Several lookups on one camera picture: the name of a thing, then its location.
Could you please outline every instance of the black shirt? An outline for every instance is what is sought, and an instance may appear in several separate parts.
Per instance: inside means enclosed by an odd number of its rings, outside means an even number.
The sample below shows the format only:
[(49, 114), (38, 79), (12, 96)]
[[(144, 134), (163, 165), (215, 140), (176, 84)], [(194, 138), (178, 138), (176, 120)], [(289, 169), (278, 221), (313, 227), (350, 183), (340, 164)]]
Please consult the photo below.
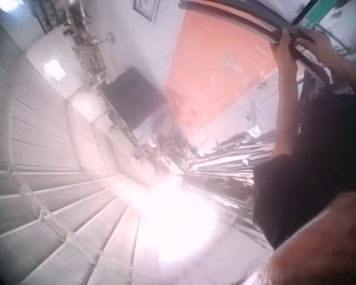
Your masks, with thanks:
[(253, 218), (276, 249), (341, 192), (356, 191), (356, 96), (308, 106), (292, 155), (256, 166)]

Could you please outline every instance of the bright light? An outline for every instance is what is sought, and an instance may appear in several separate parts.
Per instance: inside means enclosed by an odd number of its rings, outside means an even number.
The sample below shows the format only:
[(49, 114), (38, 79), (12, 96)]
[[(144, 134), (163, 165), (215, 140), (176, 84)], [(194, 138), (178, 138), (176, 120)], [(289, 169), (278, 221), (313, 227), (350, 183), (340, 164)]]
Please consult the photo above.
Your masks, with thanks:
[(208, 201), (182, 191), (175, 178), (159, 185), (142, 210), (148, 243), (168, 262), (198, 250), (210, 237), (217, 219)]
[(0, 9), (4, 12), (10, 12), (23, 3), (22, 0), (0, 0)]
[(45, 71), (47, 74), (54, 77), (56, 81), (60, 81), (66, 76), (66, 72), (62, 69), (61, 65), (56, 59), (45, 64)]

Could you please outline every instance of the framed picture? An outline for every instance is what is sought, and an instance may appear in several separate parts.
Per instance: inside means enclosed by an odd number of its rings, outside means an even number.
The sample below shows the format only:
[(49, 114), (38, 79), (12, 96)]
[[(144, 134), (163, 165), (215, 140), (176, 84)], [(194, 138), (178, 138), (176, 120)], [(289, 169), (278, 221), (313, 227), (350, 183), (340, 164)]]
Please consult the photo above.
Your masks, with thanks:
[(154, 22), (160, 0), (133, 0), (133, 9), (150, 22)]

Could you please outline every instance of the black panel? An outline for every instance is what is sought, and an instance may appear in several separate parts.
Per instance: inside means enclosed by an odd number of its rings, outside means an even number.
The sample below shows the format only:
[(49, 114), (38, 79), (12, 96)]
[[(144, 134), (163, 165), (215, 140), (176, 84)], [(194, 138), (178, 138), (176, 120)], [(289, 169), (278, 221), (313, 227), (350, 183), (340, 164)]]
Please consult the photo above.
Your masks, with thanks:
[(103, 94), (133, 131), (167, 99), (134, 67), (114, 82), (101, 86)]

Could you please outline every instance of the skin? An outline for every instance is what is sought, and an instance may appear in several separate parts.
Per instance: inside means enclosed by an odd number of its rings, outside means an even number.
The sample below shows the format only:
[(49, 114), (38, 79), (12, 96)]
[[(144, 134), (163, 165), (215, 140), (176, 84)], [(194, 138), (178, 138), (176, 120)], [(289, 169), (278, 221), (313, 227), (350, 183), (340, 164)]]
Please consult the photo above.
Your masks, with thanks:
[(356, 193), (338, 196), (244, 285), (356, 284)]
[[(356, 86), (356, 64), (338, 55), (330, 40), (321, 32), (307, 29), (302, 31), (313, 38), (314, 43), (301, 38), (297, 39), (297, 43), (312, 52), (336, 77), (344, 78)], [(280, 43), (271, 46), (279, 72), (279, 103), (272, 158), (292, 154), (294, 137), (298, 133), (298, 67), (289, 51), (290, 42), (291, 37), (284, 30)]]
[[(318, 61), (356, 85), (356, 65), (340, 57), (323, 34), (305, 30), (314, 43), (297, 39)], [(272, 46), (279, 72), (279, 105), (272, 157), (293, 153), (298, 131), (297, 64), (290, 55), (290, 35)], [(356, 192), (338, 195), (312, 221), (283, 243), (245, 285), (356, 284)]]

